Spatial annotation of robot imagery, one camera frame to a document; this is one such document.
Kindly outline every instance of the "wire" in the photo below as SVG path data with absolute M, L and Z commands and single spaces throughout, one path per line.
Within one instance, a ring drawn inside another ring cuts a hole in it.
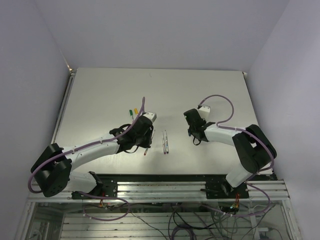
M 227 98 L 226 96 L 223 96 L 223 95 L 214 94 L 214 95 L 207 96 L 205 99 L 203 99 L 203 100 L 200 102 L 199 105 L 202 105 L 207 99 L 209 99 L 209 98 L 211 98 L 211 97 L 220 97 L 220 98 L 223 98 L 223 99 L 227 100 L 227 101 L 230 103 L 231 108 L 232 108 L 231 115 L 230 115 L 226 120 L 218 121 L 218 122 L 216 123 L 216 126 L 217 126 L 218 128 L 221 128 L 221 129 L 241 131 L 241 132 L 249 135 L 250 137 L 252 137 L 254 140 L 256 140 L 256 141 L 264 148 L 264 150 L 268 153 L 268 155 L 269 155 L 269 157 L 270 157 L 270 160 L 271 160 L 270 166 L 261 169 L 260 172 L 271 169 L 271 168 L 274 166 L 274 164 L 275 164 L 274 156 L 272 155 L 272 153 L 270 152 L 270 150 L 268 149 L 268 147 L 267 147 L 260 139 L 258 139 L 255 135 L 253 135 L 251 132 L 249 132 L 249 131 L 247 131 L 247 130 L 245 130 L 245 129 L 235 128 L 235 127 L 230 127 L 230 126 L 220 126 L 220 125 L 219 125 L 219 124 L 221 124 L 221 123 L 226 123 L 226 122 L 228 122 L 228 121 L 234 116 L 235 107 L 234 107 L 233 103 L 230 101 L 229 98 Z M 254 173 L 252 176 L 250 176 L 246 181 L 252 179 L 255 175 L 256 175 L 256 173 Z M 267 194 L 265 191 L 263 191 L 262 189 L 260 189 L 260 188 L 258 188 L 258 187 L 256 187 L 256 186 L 253 186 L 253 185 L 250 184 L 250 183 L 247 183 L 247 185 L 251 186 L 252 188 L 254 188 L 254 189 L 256 189 L 256 190 L 259 190 L 260 192 L 262 192 L 262 193 L 267 197 L 267 199 L 268 199 L 268 204 L 267 204 L 267 206 L 265 207 L 265 209 L 263 209 L 262 211 L 253 212 L 253 213 L 250 213 L 250 214 L 247 214 L 247 215 L 231 215 L 231 214 L 229 214 L 229 213 L 224 213 L 224 212 L 222 212 L 220 209 L 216 209 L 216 208 L 213 208 L 213 207 L 204 205 L 204 204 L 203 204 L 203 206 L 206 207 L 206 208 L 209 208 L 209 209 L 211 209 L 211 210 L 214 210 L 214 211 L 216 211 L 216 212 L 222 213 L 222 214 L 224 214 L 224 215 L 227 215 L 227 216 L 230 216 L 230 217 L 231 217 L 231 216 L 233 216 L 233 217 L 238 217 L 238 218 L 239 218 L 239 217 L 250 217 L 250 216 L 254 216 L 254 215 L 257 215 L 257 214 L 261 214 L 261 213 L 266 212 L 266 211 L 269 209 L 270 205 L 271 205 L 271 199 L 270 199 L 270 197 L 268 196 L 268 194 Z
M 125 135 L 125 134 L 136 124 L 139 116 L 140 116 L 142 113 L 145 112 L 145 101 L 146 101 L 146 98 L 143 97 L 143 98 L 142 98 L 142 105 L 141 105 L 141 108 L 140 108 L 139 113 L 137 114 L 137 116 L 136 116 L 136 118 L 134 119 L 134 121 L 132 122 L 132 124 L 131 124 L 123 133 L 121 133 L 121 134 L 119 134 L 119 135 L 117 135 L 117 136 L 115 136 L 115 137 L 112 137 L 112 138 L 110 138 L 110 139 L 103 139 L 102 141 L 99 140 L 99 141 L 90 142 L 90 143 L 87 143 L 87 144 L 85 144 L 85 145 L 79 146 L 79 147 L 75 148 L 74 150 L 69 150 L 69 151 L 66 151 L 66 152 L 62 152 L 62 153 L 60 153 L 60 154 L 58 154 L 58 155 L 56 155 L 56 156 L 53 156 L 53 157 L 49 158 L 48 160 L 44 161 L 43 163 L 41 163 L 41 164 L 31 173 L 31 176 L 30 176 L 29 179 L 28 179 L 28 184 L 27 184 L 27 185 L 28 185 L 29 191 L 30 191 L 31 193 L 33 193 L 33 194 L 42 193 L 42 190 L 38 190 L 38 191 L 37 191 L 37 190 L 33 190 L 32 186 L 31 186 L 31 182 L 32 182 L 34 176 L 37 174 L 37 172 L 38 172 L 41 168 L 43 168 L 45 165 L 47 165 L 48 163 L 51 163 L 51 162 L 53 162 L 54 160 L 56 160 L 56 159 L 58 159 L 58 158 L 60 158 L 60 157 L 63 157 L 63 156 L 65 156 L 65 155 L 71 154 L 71 153 L 73 153 L 73 152 L 77 152 L 77 151 L 79 151 L 79 150 L 88 148 L 88 147 L 93 146 L 93 145 L 96 145 L 96 144 L 102 144 L 102 143 L 106 143 L 106 142 L 112 142 L 112 141 L 120 138 L 121 136 Z
M 42 233 L 41 233 L 39 230 L 37 230 L 37 229 L 35 229 L 34 231 L 36 231 L 36 232 L 39 233 L 39 235 L 40 235 L 40 240 L 42 240 Z
M 175 220 L 175 214 L 177 214 L 179 216 L 179 218 L 183 221 L 183 223 L 186 225 L 186 227 L 184 228 L 187 228 L 187 229 L 195 229 L 195 230 L 204 230 L 204 229 L 209 229 L 209 227 L 211 227 L 213 224 L 210 224 L 210 225 L 205 225 L 205 227 L 197 227 L 197 226 L 191 226 L 190 224 L 188 224 L 181 216 L 178 212 L 174 212 L 172 218 L 173 218 L 173 222 L 175 223 L 175 225 L 177 225 L 178 227 L 181 227 L 180 224 L 178 224 Z
M 127 153 L 127 154 L 134 154 L 138 150 L 138 148 L 139 148 L 139 146 L 136 146 L 134 151 L 130 152 L 130 151 L 124 150 L 124 152 Z
M 268 204 L 267 206 L 263 209 L 263 210 L 260 210 L 260 211 L 256 211 L 256 212 L 253 212 L 253 213 L 249 213 L 249 214 L 237 214 L 237 215 L 233 215 L 233 214 L 230 214 L 230 213 L 227 213 L 227 212 L 224 212 L 224 211 L 221 211 L 220 209 L 217 209 L 217 208 L 214 208 L 214 207 L 211 207 L 211 206 L 208 206 L 208 205 L 205 205 L 205 204 L 202 204 L 202 206 L 204 206 L 205 208 L 207 209 L 211 209 L 215 212 L 218 212 L 218 213 L 221 213 L 225 216 L 229 216 L 229 217 L 234 217 L 234 218 L 246 218 L 246 217 L 251 217 L 251 216 L 255 216 L 255 215 L 259 215 L 259 214 L 263 214 L 265 213 L 266 211 L 268 211 L 270 209 L 270 206 L 271 206 L 271 199 L 269 197 L 269 195 L 262 189 L 252 185 L 251 183 L 247 183 L 248 186 L 256 189 L 256 190 L 259 190 L 260 192 L 262 192 L 268 199 Z
M 204 240 L 209 240 L 209 239 L 213 239 L 213 238 L 215 238 L 214 236 L 211 236 L 211 237 L 208 237 L 208 238 L 206 238 L 206 239 L 204 239 Z M 227 239 L 227 240 L 229 240 L 230 238 L 228 238 L 227 236 L 218 236 L 218 238 L 219 239 Z
M 210 95 L 210 96 L 207 96 L 205 99 L 203 99 L 199 105 L 202 105 L 207 99 L 211 98 L 211 97 L 220 97 L 220 98 L 223 98 L 225 100 L 227 100 L 230 105 L 231 105 L 231 108 L 232 108 L 232 112 L 231 112 L 231 115 L 226 119 L 226 120 L 222 120 L 222 121 L 218 121 L 216 123 L 216 126 L 218 128 L 221 128 L 221 129 L 228 129 L 228 130 L 235 130 L 235 131 L 241 131 L 241 132 L 244 132 L 245 134 L 249 135 L 250 137 L 252 137 L 254 140 L 256 140 L 263 148 L 264 150 L 268 153 L 270 159 L 271 159 L 271 164 L 269 167 L 266 167 L 266 168 L 263 168 L 261 169 L 259 172 L 262 172 L 262 171 L 266 171 L 266 170 L 269 170 L 269 169 L 272 169 L 274 164 L 275 164 L 275 159 L 274 159 L 274 156 L 272 155 L 272 153 L 270 152 L 269 148 L 259 139 L 257 138 L 255 135 L 253 135 L 251 132 L 248 132 L 247 130 L 244 130 L 244 129 L 241 129 L 241 128 L 236 128 L 236 127 L 231 127 L 231 126 L 220 126 L 219 124 L 222 124 L 222 123 L 226 123 L 228 122 L 230 119 L 232 119 L 232 117 L 234 116 L 234 113 L 235 113 L 235 107 L 233 105 L 233 103 L 231 102 L 231 100 L 229 98 L 227 98 L 226 96 L 223 96 L 223 95 L 219 95 L 219 94 L 214 94 L 214 95 Z
M 229 217 L 223 218 L 223 217 L 220 217 L 220 216 L 219 216 L 218 219 L 216 219 L 215 215 L 216 215 L 216 212 L 211 212 L 213 224 L 215 225 L 215 227 L 216 227 L 217 231 L 219 232 L 219 234 L 221 235 L 221 237 L 224 238 L 224 239 L 232 239 L 232 236 L 231 236 L 231 238 L 225 236 L 225 235 L 223 234 L 222 230 L 221 230 L 221 229 L 224 229 L 225 231 L 228 232 L 228 230 L 225 229 L 224 226 L 222 225 L 222 222 L 223 222 L 224 220 L 226 220 L 226 219 L 228 220 Z
M 235 219 L 234 219 L 234 222 L 233 222 L 233 227 L 232 227 L 232 232 L 231 232 L 231 239 L 232 239 L 232 236 L 238 232 L 237 219 L 238 219 L 238 218 L 235 218 Z
M 29 237 L 27 240 L 33 239 L 34 237 L 38 237 L 38 235 L 37 234 L 33 234 L 33 236 Z
M 185 230 L 190 237 L 190 240 L 197 240 L 197 236 L 195 235 L 194 231 L 192 230 L 192 228 L 184 228 L 184 226 L 182 225 L 182 227 L 176 226 L 171 233 L 171 240 L 174 240 L 177 232 L 179 232 L 180 230 Z
M 276 230 L 276 231 L 279 233 L 281 240 L 284 240 L 284 239 L 282 238 L 282 235 L 281 235 L 281 233 L 280 233 L 280 231 L 279 231 L 278 229 L 271 228 L 271 231 L 272 231 L 272 230 Z
M 194 136 L 194 137 L 193 137 L 193 141 L 192 141 L 193 144 L 194 144 L 195 146 L 199 146 L 199 145 L 201 144 L 201 140 L 198 140 L 198 143 L 197 143 L 197 144 L 195 143 L 195 141 L 196 141 L 196 137 Z
M 198 217 L 198 219 L 203 223 L 203 225 L 204 225 L 205 227 L 207 226 L 206 223 L 205 223 L 205 221 L 203 221 L 203 219 L 202 219 L 198 214 L 196 214 L 195 212 L 194 212 L 193 214 Z M 214 234 L 214 232 L 211 231 L 211 229 L 208 228 L 208 227 L 207 227 L 207 229 L 208 229 L 208 231 L 211 233 L 211 235 L 214 236 L 215 239 L 217 239 L 216 236 L 215 236 L 215 234 Z
M 265 205 L 255 205 L 253 208 L 251 208 L 252 210 L 255 209 L 256 207 L 266 207 Z
M 157 231 L 159 231 L 161 234 L 162 234 L 162 236 L 164 237 L 164 239 L 166 239 L 167 240 L 167 237 L 163 234 L 163 232 L 162 231 L 160 231 L 158 228 L 156 228 L 156 227 L 154 227 L 154 226 L 151 226 L 149 223 L 147 223 L 145 220 L 143 220 L 141 217 L 139 217 L 139 216 L 136 216 L 136 215 L 134 215 L 132 212 L 131 212 L 131 214 L 134 216 L 134 217 L 136 217 L 136 218 L 138 218 L 138 219 L 140 219 L 142 222 L 144 222 L 145 224 L 147 224 L 149 227 L 151 227 L 151 228 L 153 228 L 153 229 L 155 229 L 155 230 L 157 230 Z
M 86 206 L 83 207 L 83 216 L 84 217 L 87 217 L 87 218 L 90 218 L 90 219 L 94 219 L 94 220 L 98 220 L 98 221 L 104 221 L 104 222 L 111 222 L 111 221 L 115 221 L 115 220 L 119 220 L 119 219 L 122 219 L 124 218 L 125 216 L 128 215 L 128 213 L 130 213 L 131 211 L 131 208 L 130 208 L 130 203 L 123 199 L 123 198 L 120 198 L 120 197 L 112 197 L 112 196 L 94 196 L 94 195 L 91 195 L 91 194 L 88 194 L 88 193 L 85 193 L 83 191 L 78 191 L 78 193 L 88 197 L 88 198 L 92 198 L 92 199 L 102 199 L 102 200 L 120 200 L 122 202 L 124 202 L 125 204 L 127 204 L 128 206 L 128 209 L 126 211 L 125 214 L 123 214 L 122 216 L 119 216 L 119 217 L 116 217 L 116 218 L 112 218 L 112 219 L 103 219 L 103 218 L 98 218 L 98 217 L 94 217 L 94 216 L 89 216 L 87 213 L 86 213 Z
M 273 209 L 275 206 L 276 206 L 276 204 L 274 204 L 273 206 L 271 206 L 271 207 L 269 208 L 269 210 L 264 213 L 264 215 L 261 217 L 260 221 L 256 224 L 256 226 L 250 228 L 249 231 L 247 231 L 246 234 L 243 235 L 243 237 L 242 237 L 240 240 L 244 239 L 244 237 L 245 237 L 248 233 L 250 233 L 250 231 L 253 230 L 253 229 L 254 229 L 253 237 L 255 237 L 257 227 L 258 227 L 259 224 L 262 222 L 262 220 L 265 218 L 265 216 L 267 215 L 267 213 L 270 212 L 270 210 Z

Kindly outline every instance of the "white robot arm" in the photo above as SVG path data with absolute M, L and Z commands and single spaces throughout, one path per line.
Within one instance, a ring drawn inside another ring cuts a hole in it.
M 145 112 L 125 134 L 122 134 L 125 131 L 123 128 L 130 124 L 112 129 L 88 143 L 67 147 L 60 147 L 57 143 L 50 144 L 31 168 L 33 173 L 41 164 L 57 157 L 34 174 L 43 195 L 52 197 L 62 190 L 100 194 L 102 184 L 94 172 L 79 173 L 73 170 L 97 158 L 127 152 L 133 146 L 150 148 L 156 118 L 156 113 Z
M 250 176 L 259 172 L 264 166 L 270 163 L 271 159 L 265 149 L 252 137 L 241 130 L 230 130 L 218 127 L 214 122 L 207 122 L 210 107 L 199 105 L 198 108 L 191 109 L 184 113 L 184 117 L 189 125 L 188 133 L 193 136 L 193 143 L 199 145 L 204 142 L 219 142 L 234 146 L 238 153 L 239 162 L 232 171 L 226 175 L 222 185 L 227 194 L 233 191 Z M 243 128 L 255 135 L 270 150 L 273 158 L 277 152 L 257 125 L 250 125 Z

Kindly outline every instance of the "pen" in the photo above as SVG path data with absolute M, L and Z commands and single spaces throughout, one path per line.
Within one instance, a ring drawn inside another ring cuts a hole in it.
M 132 112 L 131 109 L 129 110 L 129 113 L 130 113 L 130 116 L 131 116 L 131 118 L 132 118 L 132 121 L 134 121 L 134 120 L 135 120 L 135 119 L 134 119 L 134 114 L 133 114 L 133 112 Z
M 169 153 L 169 144 L 168 144 L 168 134 L 167 134 L 167 130 L 165 131 L 165 148 L 166 148 L 166 153 Z
M 164 132 L 162 132 L 162 148 L 163 148 L 163 154 L 166 154 L 166 145 L 165 145 Z
M 154 131 L 153 131 L 153 134 L 152 134 L 152 136 L 151 136 L 151 140 L 154 138 L 155 133 L 156 133 L 156 130 L 154 130 Z M 144 154 L 143 154 L 143 155 L 147 155 L 148 149 L 149 149 L 149 147 L 147 147 L 147 148 L 145 149 L 145 151 L 144 151 Z

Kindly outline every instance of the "purple cable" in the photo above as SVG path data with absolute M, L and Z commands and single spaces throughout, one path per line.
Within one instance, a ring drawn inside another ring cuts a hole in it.
M 216 123 L 216 126 L 217 126 L 218 128 L 221 128 L 221 129 L 241 131 L 241 132 L 249 135 L 250 137 L 252 137 L 254 140 L 256 140 L 256 141 L 264 148 L 264 150 L 268 153 L 268 155 L 269 155 L 269 157 L 270 157 L 270 159 L 271 159 L 271 164 L 270 164 L 270 166 L 261 169 L 260 172 L 271 169 L 271 168 L 274 166 L 274 164 L 275 164 L 274 156 L 272 155 L 272 153 L 270 152 L 270 150 L 268 149 L 268 147 L 267 147 L 259 138 L 257 138 L 257 137 L 256 137 L 255 135 L 253 135 L 251 132 L 249 132 L 249 131 L 247 131 L 247 130 L 244 130 L 244 129 L 241 129 L 241 128 L 235 128 L 235 127 L 231 127 L 231 126 L 220 126 L 220 125 L 219 125 L 219 124 L 221 124 L 221 123 L 226 123 L 227 121 L 229 121 L 229 120 L 234 116 L 235 107 L 234 107 L 233 103 L 230 101 L 229 98 L 227 98 L 226 96 L 223 96 L 223 95 L 214 94 L 214 95 L 207 96 L 205 99 L 203 99 L 203 100 L 200 102 L 199 105 L 202 105 L 207 99 L 209 99 L 209 98 L 211 98 L 211 97 L 221 97 L 221 98 L 223 98 L 223 99 L 226 99 L 226 100 L 230 103 L 231 108 L 232 108 L 232 112 L 231 112 L 230 117 L 229 117 L 228 119 L 226 119 L 226 120 L 218 121 L 218 122 Z M 256 175 L 256 173 L 253 174 L 252 176 L 250 176 L 246 181 L 252 179 L 255 175 Z M 263 191 L 262 189 L 260 189 L 260 188 L 258 188 L 258 187 L 256 187 L 256 186 L 253 186 L 251 183 L 246 183 L 246 184 L 249 185 L 249 186 L 251 186 L 252 188 L 254 188 L 254 189 L 259 190 L 260 192 L 262 192 L 262 193 L 267 197 L 267 199 L 268 199 L 268 204 L 267 204 L 266 208 L 263 209 L 263 210 L 261 210 L 261 211 L 253 212 L 253 213 L 250 213 L 250 214 L 247 214 L 247 215 L 232 215 L 233 217 L 238 217 L 238 218 L 251 217 L 251 216 L 258 215 L 258 214 L 262 214 L 262 213 L 266 212 L 266 211 L 270 208 L 271 199 L 270 199 L 270 197 L 268 196 L 268 194 L 267 194 L 265 191 Z M 207 205 L 205 205 L 205 204 L 202 204 L 202 206 L 204 206 L 204 207 L 206 207 L 206 208 L 208 208 L 208 209 L 211 209 L 211 210 L 213 210 L 213 211 L 216 211 L 216 212 L 218 212 L 218 213 L 221 213 L 221 214 L 224 214 L 224 215 L 227 215 L 227 216 L 230 216 L 230 217 L 231 217 L 231 214 L 225 213 L 225 212 L 221 211 L 220 209 L 216 209 L 216 208 L 214 208 L 214 207 L 207 206 Z
M 219 94 L 213 94 L 213 95 L 207 96 L 205 99 L 203 99 L 203 100 L 200 102 L 199 105 L 202 105 L 207 99 L 212 98 L 212 97 L 220 97 L 220 98 L 223 98 L 223 99 L 227 100 L 227 101 L 230 103 L 231 108 L 232 108 L 232 112 L 231 112 L 230 117 L 228 117 L 226 120 L 218 121 L 218 122 L 216 123 L 216 125 L 217 125 L 217 127 L 218 127 L 218 124 L 226 123 L 226 122 L 228 122 L 230 119 L 232 119 L 232 117 L 234 116 L 234 113 L 235 113 L 235 107 L 234 107 L 233 103 L 230 101 L 229 98 L 227 98 L 226 96 L 223 96 L 223 95 L 219 95 Z
M 119 220 L 119 219 L 122 219 L 124 218 L 125 216 L 127 216 L 129 213 L 130 213 L 130 203 L 123 199 L 123 198 L 120 198 L 120 197 L 112 197 L 112 196 L 94 196 L 94 195 L 91 195 L 91 194 L 88 194 L 88 193 L 85 193 L 83 191 L 78 191 L 78 193 L 88 197 L 88 198 L 91 198 L 91 199 L 101 199 L 101 200 L 120 200 L 122 202 L 125 202 L 128 206 L 128 210 L 126 211 L 125 214 L 123 214 L 122 216 L 119 216 L 119 217 L 116 217 L 116 218 L 112 218 L 112 219 L 103 219 L 103 218 L 98 218 L 98 217 L 94 217 L 94 216 L 89 216 L 87 213 L 86 213 L 86 206 L 83 207 L 83 215 L 84 217 L 87 217 L 87 218 L 90 218 L 90 219 L 94 219 L 94 220 L 98 220 L 98 221 L 104 221 L 104 222 L 110 222 L 110 221 L 115 221 L 115 220 Z
M 105 142 L 112 142 L 113 140 L 116 140 L 118 138 L 120 138 L 121 136 L 125 135 L 137 122 L 139 116 L 141 115 L 141 113 L 144 113 L 145 112 L 145 101 L 146 101 L 146 98 L 143 97 L 142 98 L 142 105 L 141 105 L 141 108 L 140 108 L 140 111 L 139 113 L 137 114 L 136 118 L 134 119 L 134 121 L 132 122 L 132 124 L 121 134 L 113 137 L 113 138 L 110 138 L 110 139 L 103 139 L 102 142 L 105 143 Z M 79 151 L 79 150 L 82 150 L 82 149 L 85 149 L 85 148 L 88 148 L 92 145 L 96 145 L 96 144 L 101 144 L 100 141 L 94 141 L 94 142 L 90 142 L 90 143 L 87 143 L 85 145 L 82 145 L 82 146 L 79 146 L 77 148 L 74 149 L 75 152 Z M 74 152 L 73 150 L 69 150 L 69 151 L 66 151 L 66 152 L 62 152 L 56 156 L 53 156 L 51 158 L 49 158 L 48 160 L 44 161 L 43 163 L 41 163 L 32 173 L 31 173 L 31 176 L 29 177 L 28 179 L 28 189 L 31 193 L 33 194 L 39 194 L 39 193 L 42 193 L 41 190 L 39 191 L 36 191 L 36 190 L 33 190 L 32 186 L 31 186 L 31 183 L 32 183 L 32 179 L 35 177 L 35 175 L 37 174 L 37 172 L 43 168 L 45 165 L 47 165 L 48 163 L 51 163 L 52 161 L 62 157 L 62 156 L 65 156 L 65 155 L 68 155 L 68 154 L 71 154 Z
M 185 230 L 185 231 L 189 234 L 190 240 L 197 240 L 197 237 L 196 237 L 194 231 L 193 231 L 191 228 L 185 228 L 185 227 L 187 227 L 187 226 L 188 226 L 188 225 L 185 225 L 185 224 L 182 224 L 181 227 L 176 226 L 176 227 L 172 230 L 172 233 L 171 233 L 171 237 L 172 237 L 172 238 L 170 238 L 170 239 L 171 239 L 171 240 L 174 240 L 177 232 L 179 232 L 180 230 Z
M 231 239 L 231 238 L 228 238 L 226 236 L 210 236 L 204 240 L 209 240 L 209 239 Z
M 262 192 L 266 198 L 268 199 L 268 203 L 267 203 L 267 206 L 263 209 L 263 210 L 260 210 L 260 211 L 256 211 L 256 212 L 253 212 L 253 213 L 249 213 L 249 214 L 240 214 L 240 215 L 234 215 L 234 214 L 230 214 L 230 213 L 226 213 L 224 211 L 221 211 L 220 209 L 217 209 L 217 208 L 214 208 L 214 207 L 211 207 L 211 206 L 208 206 L 208 205 L 205 205 L 205 204 L 201 204 L 202 206 L 204 206 L 205 208 L 207 209 L 211 209 L 215 212 L 218 212 L 218 213 L 221 213 L 223 215 L 226 215 L 226 216 L 229 216 L 229 217 L 235 217 L 235 218 L 246 218 L 246 217 L 251 217 L 251 216 L 255 216 L 255 215 L 259 215 L 259 214 L 263 214 L 264 212 L 266 212 L 267 210 L 269 210 L 270 206 L 271 206 L 271 199 L 269 197 L 269 195 L 262 189 L 252 185 L 251 183 L 246 183 L 247 185 L 249 185 L 250 187 L 254 188 L 254 189 L 257 189 L 259 190 L 260 192 Z
M 223 96 L 223 95 L 214 94 L 214 95 L 207 96 L 205 99 L 203 99 L 203 100 L 200 102 L 199 105 L 202 105 L 207 99 L 209 99 L 209 98 L 211 98 L 211 97 L 221 97 L 221 98 L 227 100 L 227 101 L 230 103 L 231 108 L 232 108 L 232 112 L 231 112 L 230 117 L 228 117 L 228 119 L 226 119 L 226 120 L 218 121 L 218 122 L 216 123 L 216 126 L 217 126 L 218 128 L 221 128 L 221 129 L 228 129 L 228 130 L 235 130 L 235 131 L 244 132 L 245 134 L 248 134 L 250 137 L 252 137 L 254 140 L 256 140 L 256 141 L 264 148 L 264 150 L 268 153 L 268 155 L 269 155 L 269 157 L 270 157 L 270 159 L 271 159 L 271 164 L 270 164 L 270 166 L 261 169 L 259 172 L 272 169 L 272 167 L 275 165 L 274 156 L 273 156 L 272 153 L 270 152 L 269 148 L 268 148 L 259 138 L 257 138 L 257 137 L 256 137 L 255 135 L 253 135 L 251 132 L 248 132 L 247 130 L 244 130 L 244 129 L 241 129 L 241 128 L 235 128 L 235 127 L 231 127 L 231 126 L 220 126 L 220 125 L 219 125 L 219 124 L 221 124 L 221 123 L 226 123 L 226 122 L 228 122 L 228 121 L 234 116 L 235 107 L 234 107 L 233 103 L 230 101 L 229 98 L 227 98 L 226 96 Z

